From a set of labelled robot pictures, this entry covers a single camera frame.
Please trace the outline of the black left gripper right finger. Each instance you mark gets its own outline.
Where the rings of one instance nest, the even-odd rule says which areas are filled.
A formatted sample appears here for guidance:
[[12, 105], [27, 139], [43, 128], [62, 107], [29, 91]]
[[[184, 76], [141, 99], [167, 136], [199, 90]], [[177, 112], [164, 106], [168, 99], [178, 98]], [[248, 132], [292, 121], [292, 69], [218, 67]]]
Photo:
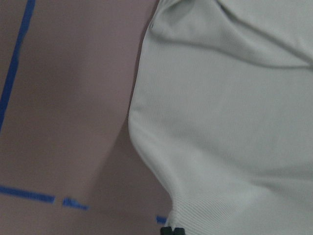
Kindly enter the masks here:
[[185, 235], [185, 229], [184, 228], [175, 228], [174, 229], [174, 235]]

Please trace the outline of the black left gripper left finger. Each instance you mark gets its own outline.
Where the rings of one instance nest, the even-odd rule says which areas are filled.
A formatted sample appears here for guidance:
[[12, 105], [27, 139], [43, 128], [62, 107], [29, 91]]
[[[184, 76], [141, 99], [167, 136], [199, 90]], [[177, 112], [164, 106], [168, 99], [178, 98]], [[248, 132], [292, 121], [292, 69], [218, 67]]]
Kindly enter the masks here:
[[160, 229], [160, 235], [173, 235], [173, 230], [171, 227], [162, 227]]

